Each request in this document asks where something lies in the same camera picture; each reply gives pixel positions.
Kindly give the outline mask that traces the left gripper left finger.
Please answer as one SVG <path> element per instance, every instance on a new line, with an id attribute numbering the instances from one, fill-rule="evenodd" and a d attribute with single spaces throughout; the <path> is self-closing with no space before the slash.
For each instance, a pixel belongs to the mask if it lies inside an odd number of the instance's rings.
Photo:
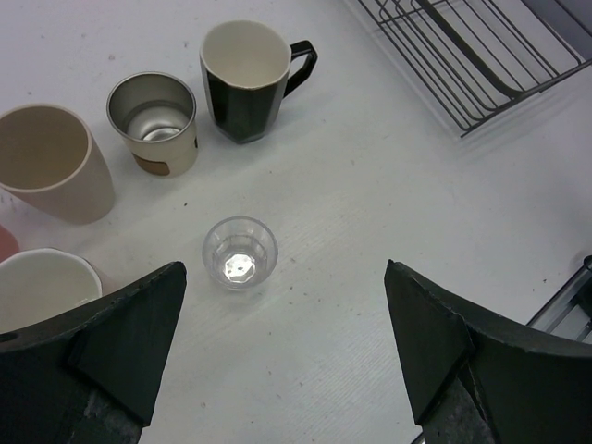
<path id="1" fill-rule="evenodd" d="M 187 286 L 171 262 L 1 335 L 4 443 L 136 443 L 151 424 Z"/>

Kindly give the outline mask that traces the pink ceramic mug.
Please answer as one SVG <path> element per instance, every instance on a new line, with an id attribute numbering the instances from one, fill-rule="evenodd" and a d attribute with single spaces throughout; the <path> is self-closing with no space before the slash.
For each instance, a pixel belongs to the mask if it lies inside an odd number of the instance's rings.
<path id="1" fill-rule="evenodd" d="M 54 248 L 12 255 L 1 263 L 1 332 L 61 315 L 117 289 L 87 259 Z"/>

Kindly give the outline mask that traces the clear glass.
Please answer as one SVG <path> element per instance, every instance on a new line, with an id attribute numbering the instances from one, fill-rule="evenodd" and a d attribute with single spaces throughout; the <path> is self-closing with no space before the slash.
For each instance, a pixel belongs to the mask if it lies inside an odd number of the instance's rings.
<path id="1" fill-rule="evenodd" d="M 228 290 L 247 290 L 265 282 L 278 263 L 271 229 L 249 216 L 216 223 L 203 241 L 202 258 L 210 278 Z"/>

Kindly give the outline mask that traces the beige plastic cup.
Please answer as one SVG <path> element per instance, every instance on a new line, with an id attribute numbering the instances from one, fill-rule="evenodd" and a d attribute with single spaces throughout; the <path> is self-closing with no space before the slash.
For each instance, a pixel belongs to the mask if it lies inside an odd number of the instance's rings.
<path id="1" fill-rule="evenodd" d="M 115 203 L 112 177 L 91 130 L 57 105 L 24 105 L 1 116 L 1 188 L 78 225 L 103 218 Z"/>

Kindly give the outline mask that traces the metal cup with cream label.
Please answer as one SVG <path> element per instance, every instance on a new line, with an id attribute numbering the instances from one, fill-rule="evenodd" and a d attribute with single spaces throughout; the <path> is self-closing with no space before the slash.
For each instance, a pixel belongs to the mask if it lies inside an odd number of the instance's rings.
<path id="1" fill-rule="evenodd" d="M 189 86 L 163 72 L 121 80 L 108 95 L 106 115 L 137 165 L 158 177 L 187 172 L 198 156 L 197 104 Z"/>

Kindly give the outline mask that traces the black mug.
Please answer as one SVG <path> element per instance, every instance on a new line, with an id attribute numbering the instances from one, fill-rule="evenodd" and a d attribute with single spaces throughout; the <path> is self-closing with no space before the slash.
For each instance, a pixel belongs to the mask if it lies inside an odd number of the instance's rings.
<path id="1" fill-rule="evenodd" d="M 216 127 L 238 144 L 263 138 L 282 100 L 310 78 L 317 60 L 310 41 L 289 44 L 257 21 L 214 26 L 203 39 L 200 63 Z"/>

